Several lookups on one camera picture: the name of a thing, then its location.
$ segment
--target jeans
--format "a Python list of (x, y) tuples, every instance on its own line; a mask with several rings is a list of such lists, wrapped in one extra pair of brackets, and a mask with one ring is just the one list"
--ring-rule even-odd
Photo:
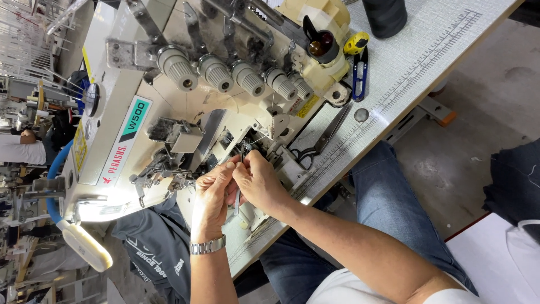
[[(350, 172), (356, 191), (358, 223), (398, 239), (426, 260), (447, 272), (476, 294), (473, 283), (433, 227), (401, 172), (394, 149), (379, 142)], [(314, 207), (325, 209), (333, 202), (323, 196)], [(235, 280), (238, 296), (254, 281), (270, 282), (282, 304), (303, 304), (335, 266), (319, 256), (290, 228)], [(263, 269), (267, 280), (256, 269)]]
[(52, 164), (53, 161), (55, 161), (55, 158), (56, 158), (56, 155), (58, 155), (58, 152), (54, 150), (53, 148), (53, 143), (52, 143), (52, 130), (53, 127), (51, 127), (48, 131), (47, 131), (47, 134), (45, 134), (45, 137), (43, 138), (43, 140), (41, 141), (41, 143), (43, 144), (43, 147), (45, 148), (45, 157), (46, 157), (46, 161), (45, 161), (45, 165), (49, 166)]

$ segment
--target factory floor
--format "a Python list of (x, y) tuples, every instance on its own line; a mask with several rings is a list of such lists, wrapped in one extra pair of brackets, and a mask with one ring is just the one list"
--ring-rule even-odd
[[(540, 28), (506, 20), (470, 52), (435, 98), (457, 112), (456, 120), (446, 128), (422, 120), (395, 145), (405, 176), (444, 239), (485, 213), (482, 187), (491, 183), (490, 155), (540, 137), (539, 83)], [(335, 213), (349, 219), (355, 211), (345, 202)], [(126, 303), (150, 303), (155, 290), (129, 272), (120, 241), (108, 235), (104, 244), (114, 265), (101, 276), (115, 282)], [(101, 290), (105, 301), (99, 281), (85, 289)], [(277, 300), (268, 285), (240, 303)]]

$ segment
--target measuring ruler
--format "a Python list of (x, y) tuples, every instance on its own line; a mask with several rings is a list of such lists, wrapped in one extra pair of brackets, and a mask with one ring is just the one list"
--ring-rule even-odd
[[(440, 74), (456, 61), (486, 29), (514, 3), (513, 0), (407, 2), (409, 23), (396, 36), (369, 42), (367, 97), (353, 104), (350, 113), (365, 108), (369, 118), (359, 123), (349, 115), (321, 155), (314, 170), (292, 196), (309, 203), (405, 111)], [(361, 2), (347, 6), (351, 32), (368, 30)], [(313, 146), (339, 109), (323, 107), (290, 148)], [(275, 219), (249, 243), (233, 241), (227, 234), (231, 273), (236, 276), (267, 248), (286, 225)]]

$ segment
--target person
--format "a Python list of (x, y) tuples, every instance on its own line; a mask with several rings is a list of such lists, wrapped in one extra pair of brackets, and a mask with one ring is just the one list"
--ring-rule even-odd
[[(291, 227), (259, 258), (282, 304), (481, 303), (388, 143), (375, 145), (349, 174), (357, 223), (291, 198), (258, 151), (243, 162), (233, 157), (197, 180), (191, 243), (222, 237), (227, 205), (239, 187), (242, 203), (249, 201)], [(296, 232), (345, 268), (320, 257)], [(191, 255), (192, 304), (238, 303), (226, 250)]]
[(29, 163), (50, 165), (58, 152), (52, 145), (52, 128), (42, 141), (36, 139), (31, 130), (24, 130), (18, 135), (0, 135), (0, 162)]

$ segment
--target blue hose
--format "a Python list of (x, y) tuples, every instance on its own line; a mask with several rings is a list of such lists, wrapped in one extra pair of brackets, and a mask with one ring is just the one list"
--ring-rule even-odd
[[(60, 165), (64, 162), (64, 159), (68, 156), (69, 150), (71, 149), (71, 146), (73, 145), (73, 140), (71, 140), (67, 145), (58, 153), (58, 155), (55, 158), (55, 161), (52, 162), (51, 168), (49, 168), (49, 173), (47, 173), (47, 179), (48, 180), (54, 180), (56, 178), (56, 173), (58, 172), (58, 168), (60, 168)], [(56, 203), (55, 199), (48, 198), (45, 199), (47, 202), (47, 211), (49, 212), (49, 215), (51, 216), (52, 221), (57, 224), (59, 221), (61, 221), (63, 218), (60, 215), (60, 211), (56, 209)]]

